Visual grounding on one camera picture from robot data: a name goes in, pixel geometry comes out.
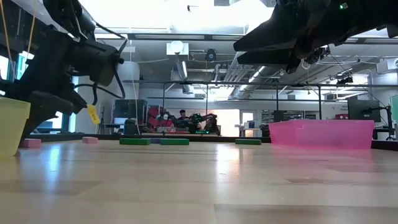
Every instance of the monitor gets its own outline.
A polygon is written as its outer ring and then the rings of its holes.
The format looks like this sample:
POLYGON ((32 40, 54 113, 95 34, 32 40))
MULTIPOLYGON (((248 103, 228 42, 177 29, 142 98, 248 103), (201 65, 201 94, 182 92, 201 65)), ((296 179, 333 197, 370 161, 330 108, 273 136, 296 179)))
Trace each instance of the monitor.
POLYGON ((274 111, 274 122, 285 121, 285 111, 274 111))
POLYGON ((138 124, 146 123, 147 119, 147 102, 145 100, 137 100, 137 110, 135 100, 115 100, 114 118, 137 118, 138 124))
POLYGON ((357 120, 373 120, 381 122, 380 110, 368 111, 370 108, 378 108, 377 100, 348 100, 348 118, 357 120))

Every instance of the person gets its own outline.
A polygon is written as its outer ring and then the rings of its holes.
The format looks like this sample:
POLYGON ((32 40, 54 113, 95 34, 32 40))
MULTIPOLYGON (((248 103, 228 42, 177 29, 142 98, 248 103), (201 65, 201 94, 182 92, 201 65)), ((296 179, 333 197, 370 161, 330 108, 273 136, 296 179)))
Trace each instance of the person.
POLYGON ((180 117, 178 119, 179 121, 188 121, 189 117, 185 114, 185 110, 180 110, 180 117))

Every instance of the pink bin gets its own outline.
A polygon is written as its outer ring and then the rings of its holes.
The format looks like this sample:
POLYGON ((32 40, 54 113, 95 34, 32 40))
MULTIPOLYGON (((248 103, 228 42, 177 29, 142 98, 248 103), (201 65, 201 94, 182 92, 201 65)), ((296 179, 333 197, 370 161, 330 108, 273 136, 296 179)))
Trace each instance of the pink bin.
POLYGON ((290 120, 269 124, 273 144, 306 148, 370 149, 374 121, 290 120))

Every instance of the box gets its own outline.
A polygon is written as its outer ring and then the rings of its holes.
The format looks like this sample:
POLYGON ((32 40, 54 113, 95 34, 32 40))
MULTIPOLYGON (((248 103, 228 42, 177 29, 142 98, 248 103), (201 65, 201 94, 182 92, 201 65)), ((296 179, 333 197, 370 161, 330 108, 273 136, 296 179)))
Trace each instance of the box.
POLYGON ((269 124, 277 145, 327 149, 370 149, 374 121, 290 120, 269 124))
POLYGON ((29 113, 30 103, 0 97, 0 157, 17 153, 29 113))

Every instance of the yellow bin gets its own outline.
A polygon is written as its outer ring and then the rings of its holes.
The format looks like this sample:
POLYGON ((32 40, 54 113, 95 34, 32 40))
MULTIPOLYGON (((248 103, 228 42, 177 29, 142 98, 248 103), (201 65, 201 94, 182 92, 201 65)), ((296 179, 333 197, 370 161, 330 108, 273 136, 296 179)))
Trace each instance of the yellow bin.
POLYGON ((17 153, 29 113, 30 103, 0 97, 0 157, 17 153))

